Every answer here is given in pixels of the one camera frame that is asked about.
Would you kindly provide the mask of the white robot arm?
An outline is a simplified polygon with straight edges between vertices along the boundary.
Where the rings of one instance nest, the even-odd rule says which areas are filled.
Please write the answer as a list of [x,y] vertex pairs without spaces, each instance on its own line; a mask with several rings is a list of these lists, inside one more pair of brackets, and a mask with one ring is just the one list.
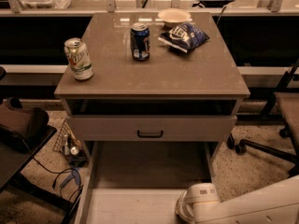
[[176,214],[190,224],[298,224],[299,176],[221,202],[212,183],[190,186]]

